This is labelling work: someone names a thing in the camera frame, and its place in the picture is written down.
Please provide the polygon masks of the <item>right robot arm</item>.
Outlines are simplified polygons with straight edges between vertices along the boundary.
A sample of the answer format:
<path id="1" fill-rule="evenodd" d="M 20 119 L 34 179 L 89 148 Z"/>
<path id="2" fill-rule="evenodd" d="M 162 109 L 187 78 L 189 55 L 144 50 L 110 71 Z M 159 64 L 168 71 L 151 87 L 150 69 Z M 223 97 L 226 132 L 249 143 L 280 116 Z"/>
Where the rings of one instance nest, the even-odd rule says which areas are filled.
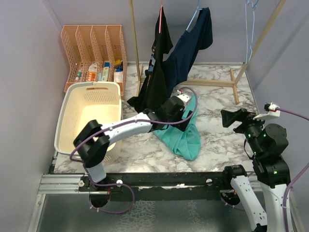
<path id="1" fill-rule="evenodd" d="M 225 167 L 223 186 L 236 192 L 253 232 L 292 232 L 287 188 L 291 183 L 290 170 L 281 156 L 289 144 L 287 131 L 278 124 L 264 124 L 267 120 L 280 117 L 279 107 L 267 103 L 266 112 L 259 115 L 244 108 L 234 112 L 221 110 L 221 116 L 225 128 L 240 122 L 233 131 L 245 136 L 244 144 L 249 145 L 253 152 L 249 159 L 260 183 L 265 206 L 259 202 L 242 165 Z"/>

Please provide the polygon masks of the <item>teal t shirt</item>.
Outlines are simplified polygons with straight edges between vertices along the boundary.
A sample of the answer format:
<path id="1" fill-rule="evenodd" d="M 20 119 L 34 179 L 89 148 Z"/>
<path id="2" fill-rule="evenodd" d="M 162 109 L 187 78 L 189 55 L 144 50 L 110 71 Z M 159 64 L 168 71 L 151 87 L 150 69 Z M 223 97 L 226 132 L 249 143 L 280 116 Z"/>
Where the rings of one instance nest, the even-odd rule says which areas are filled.
<path id="1" fill-rule="evenodd" d="M 195 160 L 201 149 L 200 134 L 196 127 L 197 111 L 187 122 L 185 131 L 173 126 L 165 126 L 163 130 L 156 130 L 153 134 L 159 138 L 175 155 L 186 160 Z"/>

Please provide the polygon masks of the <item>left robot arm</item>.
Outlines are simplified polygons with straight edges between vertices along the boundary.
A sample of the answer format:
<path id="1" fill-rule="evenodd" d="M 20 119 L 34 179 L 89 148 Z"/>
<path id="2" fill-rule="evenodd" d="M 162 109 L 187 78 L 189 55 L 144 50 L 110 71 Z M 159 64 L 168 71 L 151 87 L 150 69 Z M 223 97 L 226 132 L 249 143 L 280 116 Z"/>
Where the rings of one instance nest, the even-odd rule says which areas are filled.
<path id="1" fill-rule="evenodd" d="M 185 109 L 190 100 L 187 94 L 172 96 L 156 110 L 145 109 L 136 116 L 105 125 L 91 120 L 74 139 L 75 149 L 70 158 L 78 153 L 85 171 L 91 177 L 91 187 L 97 191 L 103 190 L 107 184 L 103 160 L 108 147 L 125 138 L 164 130 L 168 126 L 185 131 L 193 116 L 192 110 Z"/>

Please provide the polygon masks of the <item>light blue wire hanger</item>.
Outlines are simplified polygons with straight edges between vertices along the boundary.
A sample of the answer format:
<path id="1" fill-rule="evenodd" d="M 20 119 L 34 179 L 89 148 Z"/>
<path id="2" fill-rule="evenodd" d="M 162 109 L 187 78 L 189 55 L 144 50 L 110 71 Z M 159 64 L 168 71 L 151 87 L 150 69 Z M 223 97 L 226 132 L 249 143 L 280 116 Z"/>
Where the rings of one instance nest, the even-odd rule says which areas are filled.
<path id="1" fill-rule="evenodd" d="M 249 64 L 251 57 L 253 56 L 253 42 L 255 31 L 255 10 L 259 3 L 259 0 L 246 0 L 245 1 L 245 32 L 246 32 L 246 57 L 245 64 Z M 252 14 L 252 24 L 249 27 L 249 15 Z"/>

